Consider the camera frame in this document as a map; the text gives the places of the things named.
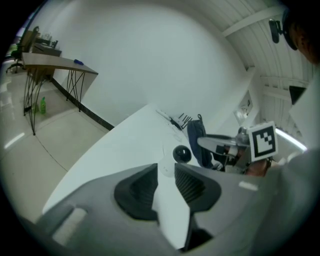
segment green bottle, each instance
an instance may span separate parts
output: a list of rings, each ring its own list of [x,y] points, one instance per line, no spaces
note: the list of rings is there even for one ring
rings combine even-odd
[[[42,98],[40,102],[40,113],[45,114],[46,113],[46,102],[45,102],[45,97]]]

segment white table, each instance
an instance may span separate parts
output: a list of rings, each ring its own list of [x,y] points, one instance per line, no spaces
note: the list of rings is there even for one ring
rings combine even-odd
[[[43,213],[96,178],[130,168],[158,163],[178,145],[190,148],[188,139],[168,120],[146,105],[95,143],[67,172],[44,205]],[[190,165],[199,166],[192,155]],[[176,249],[185,245],[190,209],[178,191],[175,178],[158,172],[152,208],[160,229]]]

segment black ball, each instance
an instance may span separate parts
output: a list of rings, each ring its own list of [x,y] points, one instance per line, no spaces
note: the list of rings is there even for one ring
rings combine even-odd
[[[172,152],[173,158],[177,163],[188,163],[191,160],[191,151],[186,146],[177,146]]]

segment white ceiling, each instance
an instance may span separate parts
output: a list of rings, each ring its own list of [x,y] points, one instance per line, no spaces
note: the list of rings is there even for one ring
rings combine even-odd
[[[261,121],[276,126],[302,141],[289,116],[292,107],[289,86],[306,88],[315,67],[283,36],[274,44],[269,19],[282,20],[285,7],[277,0],[181,0],[208,18],[238,52],[246,68],[256,67],[263,87]]]

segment office chair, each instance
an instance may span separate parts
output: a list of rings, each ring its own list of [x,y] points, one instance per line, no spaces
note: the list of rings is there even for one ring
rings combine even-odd
[[[5,73],[8,73],[8,70],[10,70],[11,68],[15,67],[15,73],[18,72],[18,67],[22,67],[24,68],[24,65],[19,63],[19,61],[21,61],[22,59],[22,53],[28,53],[32,47],[33,41],[35,40],[37,34],[39,31],[39,27],[36,26],[33,29],[33,32],[29,38],[29,40],[26,42],[25,46],[23,46],[21,43],[17,43],[17,50],[14,50],[11,52],[11,56],[14,58],[14,60],[17,60],[16,63],[12,64],[10,67],[7,68],[7,70],[5,71]]]

